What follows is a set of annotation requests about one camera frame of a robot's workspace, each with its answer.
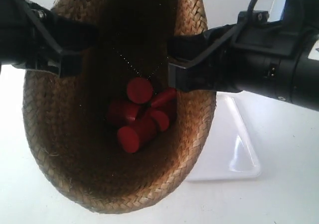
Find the metal screw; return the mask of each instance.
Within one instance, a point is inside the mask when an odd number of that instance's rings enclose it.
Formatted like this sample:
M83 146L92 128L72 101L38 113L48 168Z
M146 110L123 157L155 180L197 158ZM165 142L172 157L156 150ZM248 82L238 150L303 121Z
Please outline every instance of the metal screw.
M258 14L258 20L261 21L263 19L263 15L260 13Z

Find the white table surface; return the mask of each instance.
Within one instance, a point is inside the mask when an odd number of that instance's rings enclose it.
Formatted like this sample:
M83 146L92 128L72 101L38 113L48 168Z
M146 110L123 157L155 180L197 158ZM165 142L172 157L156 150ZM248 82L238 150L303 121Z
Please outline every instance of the white table surface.
M36 1L47 6L52 3L52 0ZM250 93L236 95L263 168L258 179L184 182L154 207L120 216L99 215L60 195L39 171L28 150L21 117L10 119L10 114L20 109L22 81L23 71L3 68L0 76L0 223L319 222L319 112Z

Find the woven straw basket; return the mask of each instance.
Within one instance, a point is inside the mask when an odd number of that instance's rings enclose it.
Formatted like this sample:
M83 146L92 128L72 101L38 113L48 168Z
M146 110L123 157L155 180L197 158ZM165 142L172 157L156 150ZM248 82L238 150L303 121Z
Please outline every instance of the woven straw basket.
M202 0L58 0L54 11L96 24L98 44L84 54L83 73L59 79L28 71L23 117L40 169L56 189L83 207L120 214L152 206L193 168L215 110L213 92L177 94L177 121L135 154L117 144L105 114L125 96L129 79L154 73L167 86L166 41L207 29Z

